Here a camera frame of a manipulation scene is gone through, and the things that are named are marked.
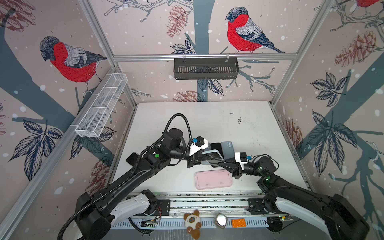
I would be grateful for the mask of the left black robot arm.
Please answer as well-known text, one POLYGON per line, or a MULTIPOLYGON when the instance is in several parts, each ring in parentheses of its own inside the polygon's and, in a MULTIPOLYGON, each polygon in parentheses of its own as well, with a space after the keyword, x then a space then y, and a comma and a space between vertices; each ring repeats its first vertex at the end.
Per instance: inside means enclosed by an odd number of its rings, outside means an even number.
POLYGON ((186 116, 174 114, 159 139, 140 154, 129 156, 133 167, 128 172, 93 195, 84 193, 77 199, 75 213, 64 223, 57 238, 63 239, 67 228, 75 222, 83 240, 100 240, 114 224, 137 214, 153 212, 157 199, 151 191, 144 190, 129 200, 126 197, 170 166, 172 159, 187 161, 188 167, 194 166, 207 147, 206 139, 192 137, 186 116))

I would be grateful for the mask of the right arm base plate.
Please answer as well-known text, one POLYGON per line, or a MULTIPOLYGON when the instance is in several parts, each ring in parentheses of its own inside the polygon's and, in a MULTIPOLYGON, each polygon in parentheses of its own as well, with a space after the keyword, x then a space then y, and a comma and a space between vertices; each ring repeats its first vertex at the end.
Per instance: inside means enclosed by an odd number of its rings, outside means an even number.
POLYGON ((248 204, 249 207, 247 208, 247 211, 252 215, 287 215, 287 213, 278 210, 274 202, 263 198, 248 199, 248 204))

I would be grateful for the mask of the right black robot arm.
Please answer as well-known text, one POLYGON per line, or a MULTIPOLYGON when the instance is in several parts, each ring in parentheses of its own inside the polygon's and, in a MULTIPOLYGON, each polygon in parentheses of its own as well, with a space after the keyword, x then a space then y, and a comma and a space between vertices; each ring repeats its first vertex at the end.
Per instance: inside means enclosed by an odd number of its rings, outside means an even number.
POLYGON ((296 186, 276 175, 276 161, 269 155, 255 157, 238 153, 235 158, 221 160, 208 157, 211 165, 224 168, 239 179, 243 174, 259 177, 257 184, 269 213, 293 215, 328 234, 333 240, 364 240, 370 226, 343 196, 317 194, 296 186))

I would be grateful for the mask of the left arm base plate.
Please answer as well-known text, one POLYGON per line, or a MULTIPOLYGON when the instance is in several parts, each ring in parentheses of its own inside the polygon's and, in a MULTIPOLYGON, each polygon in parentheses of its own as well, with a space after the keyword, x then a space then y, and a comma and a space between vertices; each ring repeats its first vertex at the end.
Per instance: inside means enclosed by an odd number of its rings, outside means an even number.
POLYGON ((148 201, 135 201, 131 206, 129 217, 168 216, 169 212, 169 200, 157 200, 156 204, 148 201))

